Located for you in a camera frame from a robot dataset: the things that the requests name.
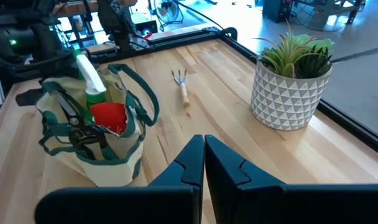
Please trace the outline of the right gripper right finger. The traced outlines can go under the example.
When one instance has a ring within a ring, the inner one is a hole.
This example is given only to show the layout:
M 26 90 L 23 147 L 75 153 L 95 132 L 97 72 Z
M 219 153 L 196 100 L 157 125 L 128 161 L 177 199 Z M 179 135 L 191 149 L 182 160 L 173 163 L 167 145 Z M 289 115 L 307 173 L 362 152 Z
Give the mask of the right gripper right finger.
M 378 184 L 286 184 L 212 135 L 205 169 L 217 224 L 378 224 Z

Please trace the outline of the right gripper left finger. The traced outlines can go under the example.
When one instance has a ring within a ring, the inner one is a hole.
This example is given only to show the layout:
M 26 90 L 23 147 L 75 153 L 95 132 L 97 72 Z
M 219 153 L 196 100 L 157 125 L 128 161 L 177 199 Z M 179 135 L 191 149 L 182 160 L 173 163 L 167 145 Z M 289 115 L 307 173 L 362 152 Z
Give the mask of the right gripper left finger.
M 72 187 L 44 196 L 35 224 L 201 224 L 205 141 L 194 135 L 146 187 Z

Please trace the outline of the cream canvas green-trimmed garden bag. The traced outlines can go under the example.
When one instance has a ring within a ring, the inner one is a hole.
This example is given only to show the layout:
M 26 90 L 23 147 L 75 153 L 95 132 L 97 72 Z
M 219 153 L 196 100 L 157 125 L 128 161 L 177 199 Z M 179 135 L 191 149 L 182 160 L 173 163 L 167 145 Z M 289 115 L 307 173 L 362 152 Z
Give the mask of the cream canvas green-trimmed garden bag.
M 128 90 L 121 79 L 121 73 L 125 73 L 147 93 L 155 117 L 151 118 L 140 99 Z M 42 82 L 44 93 L 35 103 L 42 115 L 43 125 L 43 137 L 39 144 L 49 156 L 89 178 L 96 186 L 122 187 L 130 184 L 139 174 L 146 128 L 156 123 L 160 112 L 159 102 L 146 81 L 126 64 L 110 64 L 98 74 L 107 89 L 105 102 L 125 105 L 126 130 L 122 134 L 116 134 L 95 124 L 87 107 L 84 79 L 48 78 Z M 78 109 L 87 125 L 98 128 L 105 135 L 109 144 L 106 148 L 100 149 L 98 143 L 88 145 L 95 154 L 95 160 L 83 157 L 70 142 L 68 133 L 71 127 L 58 104 L 58 92 L 63 93 Z

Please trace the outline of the black pruning shears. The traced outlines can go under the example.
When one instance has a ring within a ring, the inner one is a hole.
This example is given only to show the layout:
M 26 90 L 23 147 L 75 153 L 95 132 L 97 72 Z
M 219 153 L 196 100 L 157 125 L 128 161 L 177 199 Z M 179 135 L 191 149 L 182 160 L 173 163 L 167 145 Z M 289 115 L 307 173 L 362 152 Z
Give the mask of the black pruning shears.
M 68 138 L 73 147 L 83 157 L 95 160 L 95 154 L 88 145 L 98 143 L 100 149 L 106 148 L 109 144 L 105 135 L 98 128 L 87 125 L 78 109 L 68 101 L 68 98 L 63 93 L 57 93 L 57 101 L 71 127 Z

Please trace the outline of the red and black garden glove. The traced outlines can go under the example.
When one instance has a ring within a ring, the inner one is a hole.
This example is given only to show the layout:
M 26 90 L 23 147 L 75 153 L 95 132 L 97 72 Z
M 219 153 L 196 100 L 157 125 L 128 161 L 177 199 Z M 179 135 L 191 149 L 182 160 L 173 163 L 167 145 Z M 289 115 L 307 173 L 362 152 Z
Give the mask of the red and black garden glove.
M 103 126 L 116 134 L 122 134 L 127 128 L 127 114 L 124 104 L 97 103 L 90 106 L 90 112 L 96 125 Z

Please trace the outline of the wooden handled bent-tine cultivator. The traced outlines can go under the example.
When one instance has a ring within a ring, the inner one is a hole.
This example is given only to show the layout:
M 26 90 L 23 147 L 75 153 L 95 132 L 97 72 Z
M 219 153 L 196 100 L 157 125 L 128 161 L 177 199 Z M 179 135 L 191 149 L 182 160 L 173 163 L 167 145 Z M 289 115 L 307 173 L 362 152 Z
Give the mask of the wooden handled bent-tine cultivator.
M 180 70 L 178 70 L 178 76 L 175 75 L 173 70 L 171 71 L 171 74 L 176 84 L 179 86 L 182 104 L 183 104 L 183 107 L 186 108 L 190 105 L 190 100 L 188 97 L 188 91 L 187 91 L 187 85 L 186 85 L 187 69 L 184 70 L 183 75 L 181 74 Z

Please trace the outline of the green spray bottle white head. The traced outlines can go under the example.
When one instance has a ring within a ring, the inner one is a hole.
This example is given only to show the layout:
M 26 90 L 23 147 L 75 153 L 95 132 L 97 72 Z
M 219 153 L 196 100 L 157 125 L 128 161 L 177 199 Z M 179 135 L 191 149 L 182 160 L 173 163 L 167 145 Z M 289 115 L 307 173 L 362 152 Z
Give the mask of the green spray bottle white head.
M 74 50 L 73 55 L 80 74 L 86 83 L 85 96 L 87 107 L 90 108 L 92 105 L 105 102 L 107 89 L 93 64 L 88 57 L 79 50 Z

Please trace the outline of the succulent in white patterned pot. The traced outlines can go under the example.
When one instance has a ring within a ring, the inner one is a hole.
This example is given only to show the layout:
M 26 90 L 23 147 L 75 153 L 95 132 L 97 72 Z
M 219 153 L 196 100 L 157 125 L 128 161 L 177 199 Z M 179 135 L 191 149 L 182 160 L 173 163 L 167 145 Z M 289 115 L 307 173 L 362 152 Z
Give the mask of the succulent in white patterned pot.
M 314 115 L 330 80 L 334 42 L 295 35 L 289 29 L 278 42 L 268 43 L 256 57 L 252 113 L 273 129 L 301 129 Z

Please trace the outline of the black box with blue light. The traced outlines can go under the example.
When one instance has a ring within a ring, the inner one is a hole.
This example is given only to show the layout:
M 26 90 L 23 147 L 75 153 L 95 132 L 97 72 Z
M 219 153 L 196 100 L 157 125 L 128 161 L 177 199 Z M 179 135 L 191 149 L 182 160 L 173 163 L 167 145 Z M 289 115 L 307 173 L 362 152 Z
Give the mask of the black box with blue light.
M 154 33 L 158 33 L 158 27 L 155 20 L 137 23 L 136 29 L 141 34 L 141 36 L 145 37 L 148 37 Z

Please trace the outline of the black equipment case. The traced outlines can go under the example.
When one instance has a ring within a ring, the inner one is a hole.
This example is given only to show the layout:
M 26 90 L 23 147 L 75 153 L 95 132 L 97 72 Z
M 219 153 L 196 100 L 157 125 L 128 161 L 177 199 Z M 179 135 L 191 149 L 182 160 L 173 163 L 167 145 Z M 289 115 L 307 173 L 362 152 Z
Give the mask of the black equipment case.
M 274 23 L 289 19 L 294 0 L 264 0 L 262 16 Z

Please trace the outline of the grey metal corner bracket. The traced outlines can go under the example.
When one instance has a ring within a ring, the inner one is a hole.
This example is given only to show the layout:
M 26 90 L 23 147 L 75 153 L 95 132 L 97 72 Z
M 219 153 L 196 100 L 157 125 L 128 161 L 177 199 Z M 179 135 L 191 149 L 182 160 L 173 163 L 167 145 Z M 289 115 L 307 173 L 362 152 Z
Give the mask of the grey metal corner bracket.
M 132 49 L 138 50 L 150 50 L 155 49 L 156 46 L 151 40 L 147 40 L 136 33 L 129 34 L 129 44 Z

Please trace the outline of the black aluminium rig frame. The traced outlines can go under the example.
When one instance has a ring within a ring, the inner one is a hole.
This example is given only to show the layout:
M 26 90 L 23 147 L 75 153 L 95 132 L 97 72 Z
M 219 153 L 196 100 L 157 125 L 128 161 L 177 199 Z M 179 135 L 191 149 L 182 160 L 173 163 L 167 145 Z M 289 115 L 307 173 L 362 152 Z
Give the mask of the black aluminium rig frame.
M 229 39 L 228 37 L 221 36 L 219 32 L 220 30 L 218 30 L 216 27 L 207 27 L 187 33 L 171 35 L 169 37 L 161 37 L 153 40 L 156 48 L 150 50 L 131 50 L 123 53 L 118 52 L 113 48 L 105 50 L 90 50 L 90 60 L 99 64 L 109 63 L 162 50 L 219 39 L 225 42 L 239 54 L 249 59 L 252 63 L 257 63 L 257 54 L 241 45 L 239 42 Z M 326 100 L 321 100 L 317 106 L 317 109 L 378 153 L 378 134 L 371 131 L 369 128 L 365 127 L 363 124 L 350 117 L 350 115 L 346 114 L 342 110 L 333 106 L 332 103 Z

